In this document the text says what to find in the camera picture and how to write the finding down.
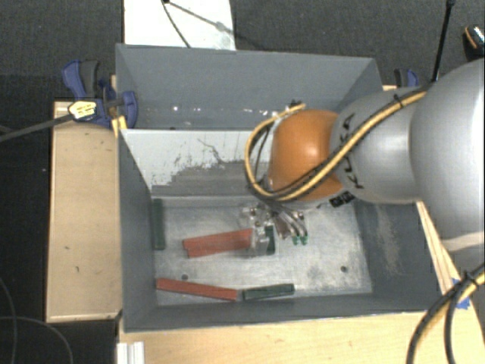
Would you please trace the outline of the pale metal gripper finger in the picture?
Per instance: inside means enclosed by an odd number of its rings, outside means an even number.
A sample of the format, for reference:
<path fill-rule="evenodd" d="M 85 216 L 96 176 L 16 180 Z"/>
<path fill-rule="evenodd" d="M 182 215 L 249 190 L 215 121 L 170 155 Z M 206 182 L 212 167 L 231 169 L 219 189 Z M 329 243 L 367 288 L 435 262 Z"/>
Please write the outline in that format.
<path fill-rule="evenodd" d="M 245 206 L 239 210 L 238 224 L 241 228 L 261 228 L 265 223 L 265 210 L 259 206 Z"/>
<path fill-rule="evenodd" d="M 265 226 L 254 226 L 250 238 L 249 255 L 264 256 L 268 251 L 269 243 Z"/>

